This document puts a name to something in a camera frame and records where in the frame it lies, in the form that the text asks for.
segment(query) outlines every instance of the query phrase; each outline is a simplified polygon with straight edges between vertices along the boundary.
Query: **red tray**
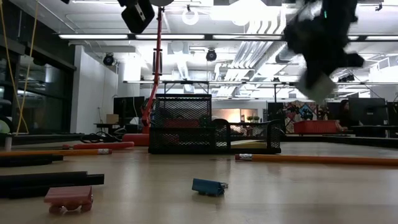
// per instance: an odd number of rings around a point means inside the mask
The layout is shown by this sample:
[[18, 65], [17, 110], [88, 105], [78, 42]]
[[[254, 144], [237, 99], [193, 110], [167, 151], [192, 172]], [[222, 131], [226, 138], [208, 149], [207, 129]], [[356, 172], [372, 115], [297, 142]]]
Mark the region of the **red tray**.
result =
[[295, 134], [335, 134], [338, 132], [336, 121], [299, 121], [294, 123]]

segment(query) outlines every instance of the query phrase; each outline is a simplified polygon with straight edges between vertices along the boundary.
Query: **yellow cable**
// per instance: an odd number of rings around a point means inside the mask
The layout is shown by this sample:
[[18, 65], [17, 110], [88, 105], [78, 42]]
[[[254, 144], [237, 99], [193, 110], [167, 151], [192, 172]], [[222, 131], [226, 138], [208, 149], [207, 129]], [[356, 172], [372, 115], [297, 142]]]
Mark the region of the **yellow cable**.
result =
[[[32, 53], [33, 53], [33, 46], [34, 46], [34, 42], [35, 42], [35, 33], [36, 33], [36, 24], [37, 24], [37, 11], [39, 10], [39, 0], [36, 0], [36, 9], [35, 9], [35, 22], [33, 25], [33, 34], [32, 34], [32, 42], [30, 43], [30, 52], [29, 52], [29, 57], [32, 57]], [[29, 71], [30, 71], [30, 65], [32, 62], [29, 62], [28, 66], [27, 66], [27, 71], [26, 71], [26, 78], [25, 78], [25, 87], [24, 87], [24, 96], [22, 97], [22, 106], [21, 106], [21, 112], [20, 112], [20, 116], [19, 116], [19, 121], [18, 121], [18, 127], [17, 127], [17, 133], [16, 135], [18, 135], [19, 133], [19, 128], [21, 126], [21, 120], [22, 120], [22, 114], [24, 112], [24, 105], [25, 105], [25, 96], [26, 96], [26, 88], [27, 88], [27, 80], [29, 78]]]
[[3, 13], [3, 10], [2, 10], [2, 0], [0, 0], [0, 14], [1, 14], [1, 22], [2, 22], [2, 31], [3, 31], [3, 34], [4, 34], [4, 43], [6, 45], [6, 55], [7, 55], [8, 67], [9, 67], [10, 75], [11, 75], [12, 88], [14, 89], [15, 98], [16, 98], [18, 109], [19, 109], [19, 112], [20, 112], [20, 118], [22, 118], [22, 120], [24, 121], [26, 131], [29, 133], [29, 130], [27, 129], [27, 125], [26, 125], [26, 122], [25, 122], [25, 119], [22, 117], [22, 110], [21, 110], [21, 106], [20, 106], [19, 100], [18, 100], [18, 94], [17, 94], [17, 90], [16, 90], [14, 75], [12, 74], [11, 60], [10, 60], [10, 55], [9, 55], [9, 52], [8, 52], [8, 44], [7, 44], [6, 25], [4, 23], [4, 13]]

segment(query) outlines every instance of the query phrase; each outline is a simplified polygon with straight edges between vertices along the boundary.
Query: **fluorescent light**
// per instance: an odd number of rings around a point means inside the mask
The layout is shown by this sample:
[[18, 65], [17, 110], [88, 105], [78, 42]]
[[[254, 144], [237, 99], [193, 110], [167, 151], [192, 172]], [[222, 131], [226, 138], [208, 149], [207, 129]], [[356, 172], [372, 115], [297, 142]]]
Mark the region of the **fluorescent light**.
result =
[[60, 34], [61, 39], [66, 40], [102, 40], [102, 39], [128, 39], [127, 34]]
[[356, 40], [356, 39], [359, 38], [359, 36], [352, 36], [352, 35], [350, 35], [350, 36], [348, 36], [348, 38], [349, 38], [349, 40]]
[[[157, 38], [157, 35], [150, 34], [150, 35], [145, 35], [145, 34], [139, 34], [136, 35], [136, 39], [150, 39], [150, 40], [155, 40]], [[162, 40], [175, 40], [175, 39], [180, 39], [180, 40], [203, 40], [205, 38], [205, 35], [201, 34], [162, 34]]]
[[398, 35], [392, 36], [369, 36], [366, 40], [398, 40]]
[[213, 35], [213, 38], [216, 40], [282, 40], [282, 35]]
[[242, 84], [243, 82], [210, 81], [209, 84]]
[[86, 4], [119, 4], [117, 1], [95, 1], [95, 0], [73, 0], [73, 3], [86, 3]]

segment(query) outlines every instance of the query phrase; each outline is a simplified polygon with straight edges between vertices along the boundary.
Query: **speaker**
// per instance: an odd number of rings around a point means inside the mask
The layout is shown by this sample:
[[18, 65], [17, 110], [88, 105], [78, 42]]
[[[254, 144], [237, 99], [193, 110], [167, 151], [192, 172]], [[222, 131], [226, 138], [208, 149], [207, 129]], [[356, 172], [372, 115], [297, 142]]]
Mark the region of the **speaker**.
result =
[[155, 17], [149, 0], [127, 1], [122, 18], [133, 34], [142, 33]]
[[209, 62], [215, 61], [217, 59], [216, 51], [214, 49], [209, 49], [206, 54], [206, 59]]
[[107, 53], [105, 58], [104, 58], [104, 60], [103, 60], [104, 65], [112, 66], [114, 62], [115, 61], [114, 61], [113, 54], [112, 53]]

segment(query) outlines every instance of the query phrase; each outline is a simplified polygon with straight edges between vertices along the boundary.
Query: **black monitor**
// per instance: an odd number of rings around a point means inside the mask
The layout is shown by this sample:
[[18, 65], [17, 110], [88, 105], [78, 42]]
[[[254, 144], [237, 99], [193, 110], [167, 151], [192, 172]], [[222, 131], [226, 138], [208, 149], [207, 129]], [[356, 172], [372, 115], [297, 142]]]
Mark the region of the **black monitor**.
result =
[[384, 125], [388, 118], [384, 98], [350, 98], [349, 111], [352, 120], [364, 125]]
[[144, 104], [144, 100], [143, 96], [115, 97], [113, 99], [113, 113], [119, 115], [121, 126], [135, 117], [142, 117], [141, 106]]

